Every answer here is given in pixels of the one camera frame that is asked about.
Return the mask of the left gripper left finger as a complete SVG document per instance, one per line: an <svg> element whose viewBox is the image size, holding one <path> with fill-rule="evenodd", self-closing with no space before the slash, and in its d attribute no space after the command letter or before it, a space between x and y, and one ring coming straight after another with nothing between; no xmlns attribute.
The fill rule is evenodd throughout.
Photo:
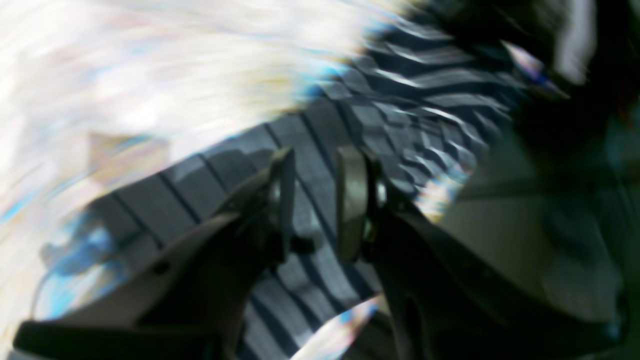
<svg viewBox="0 0 640 360"><path fill-rule="evenodd" d="M295 153L277 150L215 215L102 298L21 323L13 347L44 360L233 360L252 289L293 237Z"/></svg>

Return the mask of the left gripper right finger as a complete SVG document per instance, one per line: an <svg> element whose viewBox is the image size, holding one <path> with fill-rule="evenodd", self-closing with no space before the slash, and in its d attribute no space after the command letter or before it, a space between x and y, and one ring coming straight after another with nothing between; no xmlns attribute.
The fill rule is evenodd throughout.
<svg viewBox="0 0 640 360"><path fill-rule="evenodd" d="M336 153L337 255L382 285L400 360L569 360L626 339L615 315L583 320L526 294L423 216L358 146Z"/></svg>

